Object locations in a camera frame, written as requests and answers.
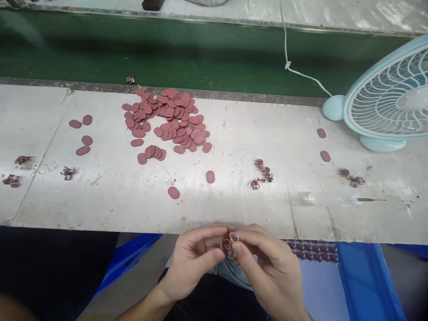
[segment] hand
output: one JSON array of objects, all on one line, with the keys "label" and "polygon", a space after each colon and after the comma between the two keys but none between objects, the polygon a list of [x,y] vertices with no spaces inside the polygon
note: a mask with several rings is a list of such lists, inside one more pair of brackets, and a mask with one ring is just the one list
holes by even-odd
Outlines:
[{"label": "hand", "polygon": [[206,226],[181,234],[165,277],[158,284],[172,301],[187,297],[202,276],[226,257],[220,244],[233,226]]},{"label": "hand", "polygon": [[299,259],[288,244],[256,224],[237,232],[232,244],[262,308],[275,320],[311,320],[303,300]]}]

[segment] fan grille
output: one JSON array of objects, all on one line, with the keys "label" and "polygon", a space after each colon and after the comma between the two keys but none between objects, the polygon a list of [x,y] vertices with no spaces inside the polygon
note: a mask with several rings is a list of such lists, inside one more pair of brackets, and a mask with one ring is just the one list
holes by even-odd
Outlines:
[{"label": "fan grille", "polygon": [[385,137],[428,133],[428,45],[401,56],[365,81],[348,105],[350,122]]}]

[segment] fan stand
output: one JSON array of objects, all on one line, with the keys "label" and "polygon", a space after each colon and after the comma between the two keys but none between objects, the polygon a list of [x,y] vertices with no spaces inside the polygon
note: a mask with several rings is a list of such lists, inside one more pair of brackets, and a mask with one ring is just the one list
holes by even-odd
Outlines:
[{"label": "fan stand", "polygon": [[393,152],[406,146],[405,140],[382,140],[367,136],[360,136],[360,143],[374,152]]}]

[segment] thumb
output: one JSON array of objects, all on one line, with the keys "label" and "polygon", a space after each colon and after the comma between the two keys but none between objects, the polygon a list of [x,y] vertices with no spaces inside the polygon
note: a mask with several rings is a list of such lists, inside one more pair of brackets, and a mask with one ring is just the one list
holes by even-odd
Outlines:
[{"label": "thumb", "polygon": [[216,267],[221,261],[225,259],[225,255],[222,250],[219,248],[211,249],[207,251],[204,255],[198,257],[193,263],[195,268],[195,273],[198,276],[202,277],[212,268]]},{"label": "thumb", "polygon": [[248,247],[244,243],[236,241],[232,243],[232,250],[235,252],[236,259],[252,287],[255,288],[257,284],[263,282],[266,275],[254,259]]}]

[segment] fingernail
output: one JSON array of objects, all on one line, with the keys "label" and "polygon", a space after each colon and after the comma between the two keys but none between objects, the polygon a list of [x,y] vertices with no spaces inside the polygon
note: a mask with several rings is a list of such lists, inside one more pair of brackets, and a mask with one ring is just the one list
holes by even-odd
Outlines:
[{"label": "fingernail", "polygon": [[239,243],[234,243],[234,245],[232,246],[233,248],[233,252],[235,252],[235,254],[241,254],[242,253],[242,246]]}]

